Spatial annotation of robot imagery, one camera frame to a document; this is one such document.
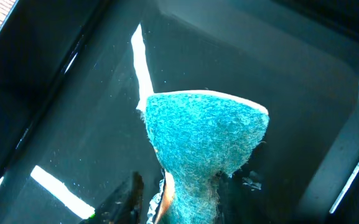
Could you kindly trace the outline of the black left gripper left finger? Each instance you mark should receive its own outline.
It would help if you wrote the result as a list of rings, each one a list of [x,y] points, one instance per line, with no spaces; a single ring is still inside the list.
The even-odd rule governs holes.
[[[94,214],[79,224],[139,224],[144,182],[133,172],[96,208]]]

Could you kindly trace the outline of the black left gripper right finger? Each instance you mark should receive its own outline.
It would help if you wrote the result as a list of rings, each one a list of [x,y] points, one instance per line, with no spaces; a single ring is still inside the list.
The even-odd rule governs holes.
[[[219,176],[218,224],[241,224],[240,191],[235,181],[225,173]]]

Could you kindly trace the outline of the green and orange sponge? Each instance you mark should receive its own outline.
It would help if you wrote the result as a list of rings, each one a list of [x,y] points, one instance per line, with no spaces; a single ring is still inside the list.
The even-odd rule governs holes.
[[[219,182],[262,142],[268,110],[211,90],[152,93],[138,106],[165,171],[156,223],[215,223]]]

